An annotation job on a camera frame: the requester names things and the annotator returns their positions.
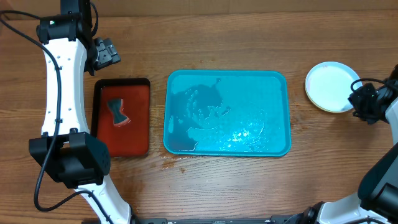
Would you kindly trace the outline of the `light blue plate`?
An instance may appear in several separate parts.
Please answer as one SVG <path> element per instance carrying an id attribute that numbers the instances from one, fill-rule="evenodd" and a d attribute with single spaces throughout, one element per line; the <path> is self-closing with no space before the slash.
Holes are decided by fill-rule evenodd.
<path id="1" fill-rule="evenodd" d="M 310 75 L 309 93 L 316 104 L 340 113 L 353 109 L 348 98 L 353 92 L 351 84 L 359 76 L 352 68 L 339 62 L 322 62 L 307 75 Z"/>

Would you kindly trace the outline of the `green plate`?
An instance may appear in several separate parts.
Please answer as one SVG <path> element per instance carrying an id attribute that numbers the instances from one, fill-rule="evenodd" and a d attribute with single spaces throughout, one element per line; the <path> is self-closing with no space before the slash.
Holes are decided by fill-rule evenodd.
<path id="1" fill-rule="evenodd" d="M 309 76 L 310 76 L 310 75 L 307 75 L 306 78 L 305 78 L 305 81 L 304 81 L 304 88 L 305 88 L 306 95 L 307 95 L 308 99 L 310 100 L 310 102 L 311 102 L 314 106 L 316 106 L 318 109 L 320 109 L 320 110 L 323 110 L 323 111 L 326 111 L 326 112 L 329 112 L 329 113 L 340 113 L 340 111 L 329 110 L 329 109 L 327 109 L 327 108 L 323 108 L 323 107 L 319 106 L 318 104 L 316 104 L 316 103 L 313 101 L 313 99 L 312 99 L 312 97 L 310 96 L 310 93 L 309 93 L 309 86 L 310 86 L 310 85 L 309 85 L 309 83 L 310 83 Z"/>

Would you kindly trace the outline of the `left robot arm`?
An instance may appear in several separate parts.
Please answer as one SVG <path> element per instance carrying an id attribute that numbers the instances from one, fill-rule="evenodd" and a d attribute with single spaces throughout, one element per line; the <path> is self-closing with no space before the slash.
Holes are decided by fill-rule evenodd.
<path id="1" fill-rule="evenodd" d="M 81 195 L 100 223 L 132 223 L 130 205 L 110 178 L 107 147 L 90 134 L 84 107 L 83 75 L 120 61 L 110 40 L 93 38 L 90 9 L 43 17 L 37 27 L 39 46 L 47 60 L 46 115 L 41 137 L 29 141 L 29 152 L 41 166 L 34 205 L 41 212 Z M 45 174 L 73 189 L 72 196 L 43 207 L 40 186 Z"/>

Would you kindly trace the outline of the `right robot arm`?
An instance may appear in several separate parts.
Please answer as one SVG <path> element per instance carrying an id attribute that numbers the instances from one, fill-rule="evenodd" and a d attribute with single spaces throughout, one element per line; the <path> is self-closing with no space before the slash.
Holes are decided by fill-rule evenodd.
<path id="1" fill-rule="evenodd" d="M 363 177 L 358 192 L 335 202 L 320 202 L 293 223 L 397 223 L 397 80 L 366 78 L 348 100 L 353 115 L 391 126 L 393 147 Z"/>

